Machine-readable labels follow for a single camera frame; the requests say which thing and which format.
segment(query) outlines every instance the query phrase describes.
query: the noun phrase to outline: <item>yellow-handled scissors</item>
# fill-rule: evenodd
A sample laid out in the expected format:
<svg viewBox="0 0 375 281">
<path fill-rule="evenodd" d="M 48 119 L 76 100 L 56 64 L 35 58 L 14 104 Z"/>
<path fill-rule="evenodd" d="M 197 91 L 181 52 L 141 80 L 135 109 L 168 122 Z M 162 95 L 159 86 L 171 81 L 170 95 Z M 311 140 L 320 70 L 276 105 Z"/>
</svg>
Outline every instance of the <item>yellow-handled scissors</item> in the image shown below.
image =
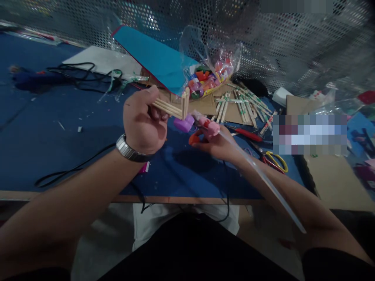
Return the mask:
<svg viewBox="0 0 375 281">
<path fill-rule="evenodd" d="M 253 142 L 250 143 L 261 155 L 261 160 L 263 161 L 263 163 L 273 167 L 275 170 L 279 171 L 282 174 L 285 174 L 289 171 L 288 165 L 280 155 L 274 154 L 270 151 L 264 151 L 261 147 L 254 144 Z M 282 166 L 279 165 L 279 163 L 273 158 L 273 156 L 280 160 Z"/>
</svg>

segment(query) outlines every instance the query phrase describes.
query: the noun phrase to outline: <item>white container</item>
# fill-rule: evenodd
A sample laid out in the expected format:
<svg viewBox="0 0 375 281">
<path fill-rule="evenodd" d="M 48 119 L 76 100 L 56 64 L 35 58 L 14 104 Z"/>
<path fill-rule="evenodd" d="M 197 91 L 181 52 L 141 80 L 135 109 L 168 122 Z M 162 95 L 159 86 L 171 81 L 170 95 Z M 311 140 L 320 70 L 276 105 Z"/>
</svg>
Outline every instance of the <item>white container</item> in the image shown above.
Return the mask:
<svg viewBox="0 0 375 281">
<path fill-rule="evenodd" d="M 286 107 L 286 97 L 287 96 L 294 96 L 294 95 L 292 95 L 286 89 L 281 87 L 274 92 L 272 100 L 277 102 L 278 104 Z"/>
</svg>

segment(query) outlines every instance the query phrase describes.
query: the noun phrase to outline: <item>blue table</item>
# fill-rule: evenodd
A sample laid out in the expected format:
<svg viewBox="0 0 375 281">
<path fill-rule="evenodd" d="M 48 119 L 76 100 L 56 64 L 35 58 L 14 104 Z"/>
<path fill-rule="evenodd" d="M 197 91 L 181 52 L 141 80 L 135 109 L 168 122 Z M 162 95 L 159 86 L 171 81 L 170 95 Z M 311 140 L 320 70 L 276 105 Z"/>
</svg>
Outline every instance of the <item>blue table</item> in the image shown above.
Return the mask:
<svg viewBox="0 0 375 281">
<path fill-rule="evenodd" d="M 17 90 L 11 83 L 10 65 L 42 71 L 81 49 L 4 34 L 0 34 L 0 44 L 0 199 L 29 200 L 44 190 L 34 187 L 38 178 L 70 169 L 117 140 L 123 133 L 123 103 L 136 89 L 127 86 L 120 103 L 108 96 L 101 104 L 97 103 L 100 94 L 73 86 L 56 86 L 41 95 Z M 232 204 L 262 199 L 234 167 L 225 169 L 222 162 L 191 148 L 188 138 L 170 119 L 164 147 L 151 161 L 149 172 L 134 179 L 148 202 L 222 204 L 228 188 Z M 249 147 L 245 139 L 235 138 L 241 147 Z M 293 157 L 283 158 L 289 166 L 288 176 L 303 184 Z M 126 187 L 115 201 L 139 199 Z"/>
</svg>

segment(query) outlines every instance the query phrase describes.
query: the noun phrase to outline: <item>wristwatch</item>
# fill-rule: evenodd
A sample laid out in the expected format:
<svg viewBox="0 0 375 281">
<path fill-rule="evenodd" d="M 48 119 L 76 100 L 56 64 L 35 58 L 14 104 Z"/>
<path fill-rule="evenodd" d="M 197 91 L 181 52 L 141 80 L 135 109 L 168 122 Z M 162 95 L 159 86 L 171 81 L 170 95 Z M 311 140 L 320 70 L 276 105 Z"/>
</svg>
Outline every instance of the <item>wristwatch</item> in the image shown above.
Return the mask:
<svg viewBox="0 0 375 281">
<path fill-rule="evenodd" d="M 125 140 L 125 135 L 120 136 L 120 138 L 116 141 L 116 147 L 126 159 L 133 162 L 145 163 L 154 156 L 153 154 L 143 154 L 135 151 L 126 143 Z"/>
</svg>

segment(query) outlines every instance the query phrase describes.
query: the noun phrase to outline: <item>hand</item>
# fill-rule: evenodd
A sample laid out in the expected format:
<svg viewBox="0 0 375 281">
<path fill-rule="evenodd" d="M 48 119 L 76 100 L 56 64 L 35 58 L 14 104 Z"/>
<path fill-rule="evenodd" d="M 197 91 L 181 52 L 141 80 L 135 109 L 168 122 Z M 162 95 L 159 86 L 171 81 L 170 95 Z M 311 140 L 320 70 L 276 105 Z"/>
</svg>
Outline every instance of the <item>hand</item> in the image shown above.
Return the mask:
<svg viewBox="0 0 375 281">
<path fill-rule="evenodd" d="M 220 131 L 235 141 L 228 129 L 223 125 L 220 125 Z M 202 135 L 203 131 L 199 130 L 196 132 L 196 134 Z M 217 159 L 228 161 L 234 165 L 243 159 L 241 153 L 221 135 L 216 135 L 209 140 L 204 138 L 203 142 L 194 143 L 192 146 L 211 154 Z"/>
<path fill-rule="evenodd" d="M 164 99 L 153 85 L 147 90 L 135 92 L 124 104 L 124 128 L 126 143 L 134 150 L 144 154 L 156 153 L 165 142 L 169 115 L 151 104 Z"/>
</svg>

